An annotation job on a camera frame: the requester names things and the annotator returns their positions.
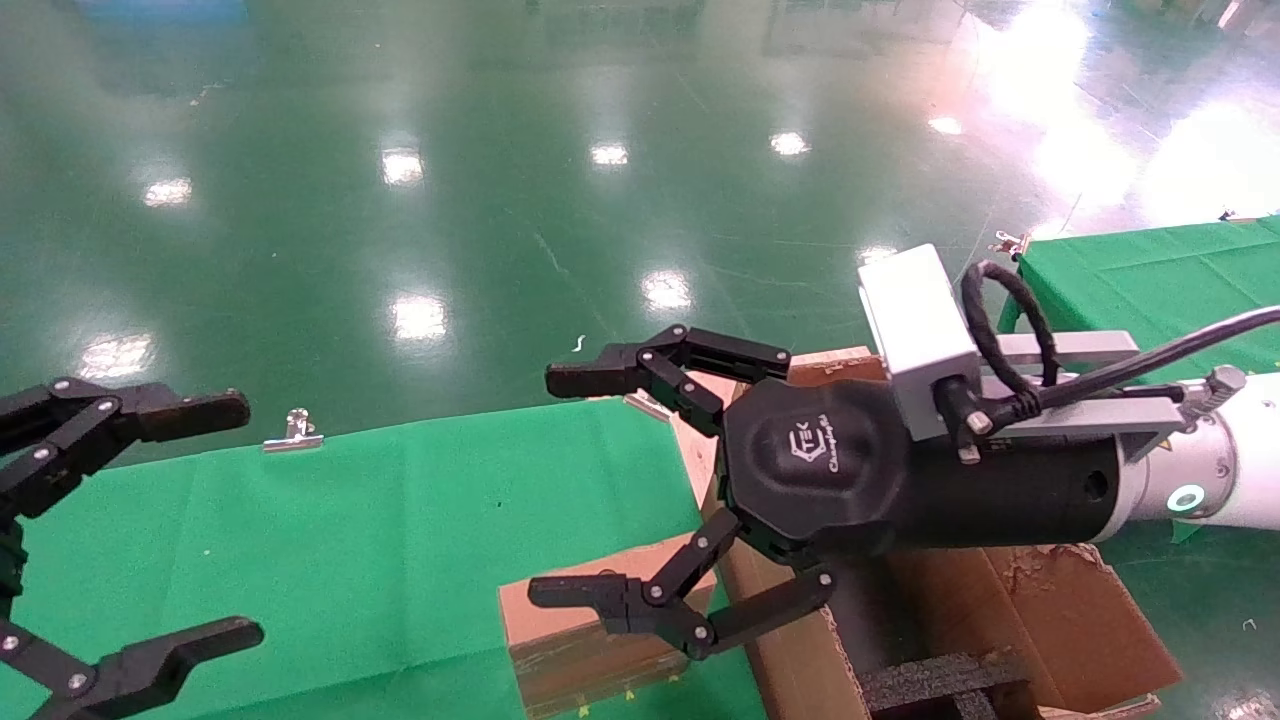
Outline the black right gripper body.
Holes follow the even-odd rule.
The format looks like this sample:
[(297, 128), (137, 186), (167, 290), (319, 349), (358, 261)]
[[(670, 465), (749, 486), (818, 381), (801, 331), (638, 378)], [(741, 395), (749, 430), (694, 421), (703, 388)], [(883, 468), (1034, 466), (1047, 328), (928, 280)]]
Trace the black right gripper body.
[(914, 441), (890, 388), (768, 379), (727, 406), (719, 488), (769, 559), (1024, 544), (1105, 533), (1121, 457), (1106, 436), (982, 441), (965, 464), (945, 437)]

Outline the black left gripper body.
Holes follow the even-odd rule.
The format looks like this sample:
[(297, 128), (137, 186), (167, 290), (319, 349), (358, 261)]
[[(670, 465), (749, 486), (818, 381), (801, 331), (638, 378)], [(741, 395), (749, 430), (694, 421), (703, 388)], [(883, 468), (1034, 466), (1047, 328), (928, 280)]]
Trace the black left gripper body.
[(15, 518), (3, 516), (0, 534), (1, 615), (10, 616), (15, 598), (24, 593), (24, 532)]

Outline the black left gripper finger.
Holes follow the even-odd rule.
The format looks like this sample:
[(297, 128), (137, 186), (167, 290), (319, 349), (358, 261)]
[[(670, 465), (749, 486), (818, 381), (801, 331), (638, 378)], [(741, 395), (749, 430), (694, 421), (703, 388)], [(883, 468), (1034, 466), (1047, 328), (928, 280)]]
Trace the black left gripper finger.
[(70, 377), (1, 400), (3, 520), (36, 519), (134, 443), (246, 427), (237, 389), (184, 396), (164, 383), (108, 388)]
[(264, 642), (248, 618), (224, 618), (128, 644), (87, 664), (9, 620), (1, 660), (50, 691), (32, 719), (127, 719), (172, 703), (200, 665)]

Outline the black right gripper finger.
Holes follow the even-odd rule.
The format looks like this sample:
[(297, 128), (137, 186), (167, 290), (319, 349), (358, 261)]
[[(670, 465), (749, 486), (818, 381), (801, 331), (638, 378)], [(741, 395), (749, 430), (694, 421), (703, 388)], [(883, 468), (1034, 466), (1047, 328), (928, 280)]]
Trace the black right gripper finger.
[(552, 363), (545, 384), (557, 398), (626, 396), (644, 391), (705, 437), (723, 430), (724, 401), (689, 373), (754, 386), (788, 375), (787, 350), (675, 324), (649, 340), (608, 343), (585, 363)]
[(687, 601), (692, 588), (744, 534), (742, 519), (717, 510), (650, 579), (614, 571), (534, 577), (529, 601), (539, 609), (590, 609), (614, 635), (655, 635), (691, 660), (748, 644), (826, 606), (836, 579), (822, 565), (705, 615)]

